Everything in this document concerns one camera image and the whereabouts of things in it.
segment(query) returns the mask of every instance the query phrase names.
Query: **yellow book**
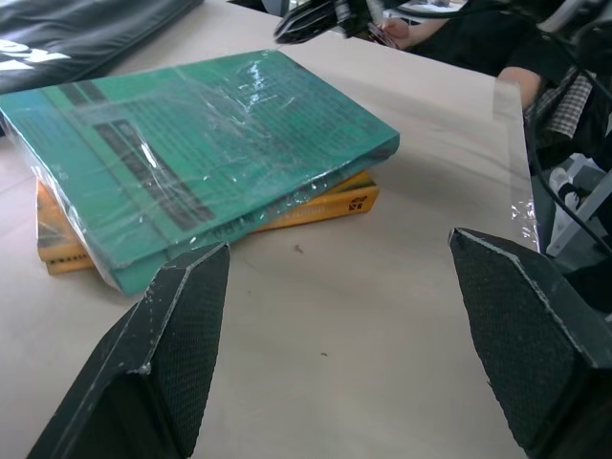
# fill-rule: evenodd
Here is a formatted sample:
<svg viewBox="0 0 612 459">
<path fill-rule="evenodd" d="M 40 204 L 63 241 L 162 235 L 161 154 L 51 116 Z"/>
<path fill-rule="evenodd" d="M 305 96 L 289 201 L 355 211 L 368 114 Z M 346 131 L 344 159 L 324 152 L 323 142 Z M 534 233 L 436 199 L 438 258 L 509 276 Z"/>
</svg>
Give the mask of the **yellow book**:
<svg viewBox="0 0 612 459">
<path fill-rule="evenodd" d="M 362 172 L 312 201 L 281 215 L 258 231 L 294 227 L 330 218 L 365 213 L 374 206 L 379 188 Z M 87 251 L 66 220 L 53 195 L 36 184 L 37 247 L 49 274 L 67 273 L 94 267 Z"/>
</svg>

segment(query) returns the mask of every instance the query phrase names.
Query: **book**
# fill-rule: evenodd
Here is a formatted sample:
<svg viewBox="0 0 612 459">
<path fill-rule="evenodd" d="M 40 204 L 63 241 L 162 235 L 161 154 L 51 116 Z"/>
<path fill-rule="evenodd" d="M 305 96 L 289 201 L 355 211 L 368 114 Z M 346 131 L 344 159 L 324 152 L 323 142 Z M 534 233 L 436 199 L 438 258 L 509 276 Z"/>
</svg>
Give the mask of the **book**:
<svg viewBox="0 0 612 459">
<path fill-rule="evenodd" d="M 399 134 L 281 52 L 0 96 L 103 277 L 142 291 L 395 153 Z"/>
<path fill-rule="evenodd" d="M 374 206 L 378 196 L 378 186 L 367 172 L 362 172 L 312 201 L 281 215 L 257 231 L 276 230 L 365 213 Z M 78 240 L 53 195 L 41 182 L 36 183 L 36 225 L 38 255 L 47 265 L 49 274 L 95 268 L 94 262 Z"/>
</svg>

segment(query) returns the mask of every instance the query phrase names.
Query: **white lettering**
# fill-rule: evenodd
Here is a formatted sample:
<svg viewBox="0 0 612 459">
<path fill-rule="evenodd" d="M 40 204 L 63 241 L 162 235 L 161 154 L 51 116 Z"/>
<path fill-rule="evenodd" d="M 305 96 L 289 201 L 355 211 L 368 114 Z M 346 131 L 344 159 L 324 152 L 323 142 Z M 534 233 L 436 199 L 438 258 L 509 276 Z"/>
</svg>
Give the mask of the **white lettering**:
<svg viewBox="0 0 612 459">
<path fill-rule="evenodd" d="M 9 40 L 0 40 L 0 53 L 23 53 L 29 50 L 30 47 L 22 45 L 21 43 L 15 43 Z"/>
<path fill-rule="evenodd" d="M 0 72 L 4 72 L 7 70 L 28 70 L 33 67 L 28 64 L 24 64 L 23 62 L 19 62 L 18 60 L 5 60 L 4 62 L 0 62 Z"/>
<path fill-rule="evenodd" d="M 30 56 L 26 59 L 28 62 L 47 62 L 48 60 L 70 59 L 69 55 L 62 53 L 49 53 L 45 50 L 32 49 Z"/>
<path fill-rule="evenodd" d="M 49 53 L 48 51 L 38 50 L 36 48 L 31 49 L 27 45 L 22 45 L 21 43 L 15 43 L 14 41 L 9 40 L 0 40 L 0 53 L 7 55 L 8 57 L 18 57 L 25 62 L 31 63 L 70 59 L 69 55 L 63 55 L 62 53 Z M 33 67 L 31 65 L 17 59 L 0 62 L 0 72 L 6 70 L 26 70 L 32 68 Z"/>
</svg>

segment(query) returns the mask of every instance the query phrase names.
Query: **plaid shirt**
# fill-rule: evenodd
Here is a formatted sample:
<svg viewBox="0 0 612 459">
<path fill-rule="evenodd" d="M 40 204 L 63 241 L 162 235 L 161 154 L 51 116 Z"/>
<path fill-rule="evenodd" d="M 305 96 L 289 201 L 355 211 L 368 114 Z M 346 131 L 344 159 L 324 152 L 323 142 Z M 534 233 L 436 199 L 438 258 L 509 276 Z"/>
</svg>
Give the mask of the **plaid shirt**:
<svg viewBox="0 0 612 459">
<path fill-rule="evenodd" d="M 525 110 L 525 121 L 529 123 L 535 117 L 539 124 L 538 147 L 574 138 L 591 89 L 586 76 L 572 67 L 558 86 L 544 91 L 537 104 L 537 113 L 534 114 L 533 105 Z"/>
</svg>

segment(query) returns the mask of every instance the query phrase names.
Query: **book spine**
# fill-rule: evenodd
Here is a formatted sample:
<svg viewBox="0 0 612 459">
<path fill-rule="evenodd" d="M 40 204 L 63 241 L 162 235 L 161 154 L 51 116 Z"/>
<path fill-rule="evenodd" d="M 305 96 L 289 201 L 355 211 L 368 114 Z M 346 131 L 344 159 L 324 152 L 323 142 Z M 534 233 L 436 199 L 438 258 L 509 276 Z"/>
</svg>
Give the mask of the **book spine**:
<svg viewBox="0 0 612 459">
<path fill-rule="evenodd" d="M 87 256 L 87 251 L 83 248 L 82 245 L 75 244 L 59 244 L 56 246 L 50 247 L 38 247 L 38 256 L 42 261 L 50 262 L 56 261 L 61 258 L 71 259 L 81 256 Z"/>
<path fill-rule="evenodd" d="M 294 227 L 331 218 L 368 212 L 379 195 L 377 186 L 366 186 L 339 194 L 319 196 L 259 228 L 256 232 Z"/>
<path fill-rule="evenodd" d="M 351 189 L 363 188 L 366 186 L 376 186 L 376 184 L 372 181 L 370 174 L 368 174 L 366 171 L 363 171 L 357 174 L 356 176 L 351 177 L 350 179 L 347 179 L 344 182 L 334 186 L 329 191 L 323 193 L 323 196 L 328 193 L 343 193 L 345 191 L 350 191 Z"/>
<path fill-rule="evenodd" d="M 45 264 L 50 275 L 95 268 L 94 262 L 88 255 L 57 258 L 56 260 L 47 261 Z"/>
</svg>

